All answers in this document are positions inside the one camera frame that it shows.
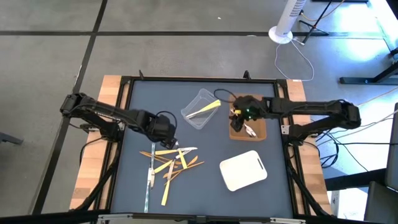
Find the plastic container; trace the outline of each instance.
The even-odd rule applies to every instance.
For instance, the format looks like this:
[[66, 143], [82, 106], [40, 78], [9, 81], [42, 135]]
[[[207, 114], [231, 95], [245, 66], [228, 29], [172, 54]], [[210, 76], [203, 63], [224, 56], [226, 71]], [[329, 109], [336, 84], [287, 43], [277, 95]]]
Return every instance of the plastic container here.
[[197, 114], [192, 118], [187, 118], [187, 115], [194, 113], [196, 111], [201, 110], [205, 106], [209, 105], [210, 103], [216, 101], [217, 99], [214, 97], [212, 93], [210, 93], [206, 89], [201, 89], [197, 96], [192, 100], [187, 107], [181, 110], [181, 115], [184, 119], [190, 123], [194, 128], [200, 130], [202, 129], [205, 124], [210, 120], [210, 118], [217, 112], [218, 107], [208, 110], [206, 112]]

